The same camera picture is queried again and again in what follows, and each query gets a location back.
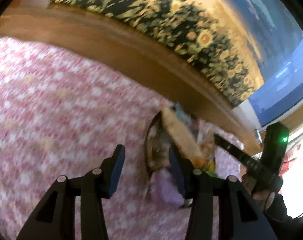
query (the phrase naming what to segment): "silver screw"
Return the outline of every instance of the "silver screw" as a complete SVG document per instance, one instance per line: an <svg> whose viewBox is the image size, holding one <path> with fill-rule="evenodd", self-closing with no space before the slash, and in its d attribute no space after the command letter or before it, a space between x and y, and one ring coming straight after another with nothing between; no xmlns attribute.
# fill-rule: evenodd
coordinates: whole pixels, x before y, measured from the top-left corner
<svg viewBox="0 0 303 240"><path fill-rule="evenodd" d="M231 182L236 182L238 179L237 179L236 176L230 175L230 176L228 176L228 180L231 181Z"/></svg>
<svg viewBox="0 0 303 240"><path fill-rule="evenodd" d="M63 176L63 175L59 176L57 179L58 182L64 182L65 180L66 180L66 176Z"/></svg>
<svg viewBox="0 0 303 240"><path fill-rule="evenodd" d="M100 168L95 168L95 169L93 169L93 174L94 175L98 175L98 174L100 174L101 173L101 169Z"/></svg>
<svg viewBox="0 0 303 240"><path fill-rule="evenodd" d="M201 175L203 172L201 171L201 169L194 169L193 171L192 171L192 173L194 173L195 175Z"/></svg>

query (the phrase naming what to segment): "wooden panel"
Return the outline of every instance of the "wooden panel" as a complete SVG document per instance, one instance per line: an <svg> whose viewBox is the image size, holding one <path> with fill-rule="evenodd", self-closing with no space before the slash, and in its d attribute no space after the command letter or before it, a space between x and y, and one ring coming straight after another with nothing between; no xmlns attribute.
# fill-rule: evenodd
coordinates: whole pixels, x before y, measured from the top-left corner
<svg viewBox="0 0 303 240"><path fill-rule="evenodd" d="M116 20L48 0L15 0L0 18L0 35L42 41L105 63L184 109L234 133L245 151L260 150L254 134L202 75L165 46Z"/></svg>

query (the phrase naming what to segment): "person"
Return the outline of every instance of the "person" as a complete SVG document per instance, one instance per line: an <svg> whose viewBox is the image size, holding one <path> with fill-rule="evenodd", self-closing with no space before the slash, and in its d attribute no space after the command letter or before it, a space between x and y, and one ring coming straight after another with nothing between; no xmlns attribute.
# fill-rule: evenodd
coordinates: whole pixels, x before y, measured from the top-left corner
<svg viewBox="0 0 303 240"><path fill-rule="evenodd" d="M242 184L263 211L278 240L303 240L302 218L287 215L283 196L276 192L262 190L253 192L255 180L248 174L242 177Z"/></svg>

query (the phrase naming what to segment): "floral fabric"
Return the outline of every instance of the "floral fabric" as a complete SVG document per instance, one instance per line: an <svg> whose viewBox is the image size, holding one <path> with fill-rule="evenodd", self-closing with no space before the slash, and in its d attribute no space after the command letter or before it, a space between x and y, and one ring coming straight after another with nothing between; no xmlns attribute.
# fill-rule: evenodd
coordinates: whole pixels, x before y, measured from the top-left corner
<svg viewBox="0 0 303 240"><path fill-rule="evenodd" d="M171 103L99 62L43 43L0 38L3 236L16 239L58 176L86 174L122 143L126 160L117 191L102 202L109 239L184 239L190 209L159 207L148 195L143 145L160 104ZM209 130L241 146L233 135L202 121L201 134ZM239 176L238 162L222 149L215 155L219 176ZM79 240L79 202L76 204ZM214 210L217 238L217 202Z"/></svg>
<svg viewBox="0 0 303 240"><path fill-rule="evenodd" d="M234 106L263 84L252 54L239 51L223 21L197 0L51 1L103 13L152 37L205 75Z"/></svg>

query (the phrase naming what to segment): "pink floral bedspread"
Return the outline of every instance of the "pink floral bedspread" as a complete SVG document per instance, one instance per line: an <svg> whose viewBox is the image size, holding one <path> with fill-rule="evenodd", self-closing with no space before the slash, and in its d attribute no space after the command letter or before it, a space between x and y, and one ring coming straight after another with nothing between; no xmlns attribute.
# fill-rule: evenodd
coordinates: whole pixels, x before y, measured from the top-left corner
<svg viewBox="0 0 303 240"><path fill-rule="evenodd" d="M103 200L109 238L184 239L190 209L158 206L148 193L143 143L160 103L170 104L104 64L51 45L0 37L0 232L5 238L17 237L59 175L86 174L122 143L126 160L117 192ZM212 124L202 122L200 129L242 146ZM239 176L239 163L222 149L216 150L216 163L221 177Z"/></svg>

